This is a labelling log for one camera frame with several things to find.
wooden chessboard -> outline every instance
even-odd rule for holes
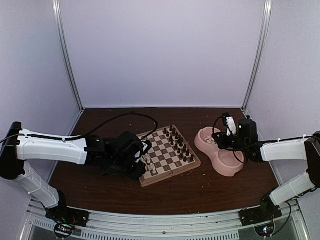
[[[200,159],[183,138],[178,128],[175,125],[172,126],[172,129],[174,128],[176,133],[183,138],[182,146],[178,143],[178,139],[176,139],[176,136],[170,128],[170,126],[160,128],[147,137],[152,143],[152,148],[141,159],[141,161],[146,164],[146,173],[139,179],[142,187],[188,172],[201,165]],[[139,134],[138,137],[143,137],[146,134],[147,133]],[[181,153],[178,153],[178,149],[174,149],[176,144],[182,156]],[[190,152],[188,156],[186,152],[182,152],[184,146]]]

white backdrop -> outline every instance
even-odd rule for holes
[[[271,23],[248,111],[265,140],[320,130],[320,2],[273,1]],[[304,161],[275,163],[284,182]],[[312,240],[320,236],[320,190],[299,199]]]
[[[240,107],[264,3],[61,1],[84,107]]]
[[[60,47],[52,0],[0,1],[0,139],[14,121],[31,131],[66,135],[79,110]],[[47,180],[54,161],[31,161]],[[17,240],[28,193],[0,178],[0,239]]]

table surface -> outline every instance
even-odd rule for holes
[[[157,119],[159,128],[176,125],[201,160],[201,166],[178,176],[141,187],[125,176],[100,176],[99,167],[59,162],[50,184],[61,190],[71,207],[120,214],[176,215],[212,213],[259,205],[260,198],[278,186],[269,163],[249,161],[234,177],[218,174],[210,159],[199,151],[194,139],[198,131],[212,126],[228,112],[235,122],[244,115],[236,108],[121,108],[86,109],[73,134],[90,131],[104,120],[125,112],[139,112]],[[117,137],[124,131],[139,134],[154,123],[138,116],[119,118],[95,134]],[[217,124],[224,130],[221,122]]]

vertical metal post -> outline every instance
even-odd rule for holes
[[[267,40],[267,36],[268,36],[268,31],[269,31],[271,10],[272,10],[272,0],[265,0],[264,13],[263,13],[263,17],[262,17],[260,37],[259,37],[258,47],[256,50],[255,61],[254,61],[253,69],[251,72],[249,86],[248,86],[248,89],[247,89],[247,92],[245,95],[245,99],[244,99],[244,102],[242,105],[242,110],[244,112],[247,111],[249,100],[252,95],[252,91],[254,89],[254,85],[255,85],[255,82],[256,82],[256,79],[258,76],[258,71],[259,71],[259,67],[261,64],[261,60],[262,60],[263,50],[266,45],[266,40]]]
[[[61,9],[60,9],[60,0],[52,0],[52,4],[53,4],[54,17],[55,17],[56,25],[59,32],[66,72],[68,74],[68,78],[71,84],[72,92],[74,94],[77,106],[79,108],[79,111],[81,112],[84,109],[84,107],[80,99],[79,91],[75,81],[75,76],[71,67],[70,57],[69,57],[68,48],[67,48],[67,42],[65,38],[64,25],[62,21]]]

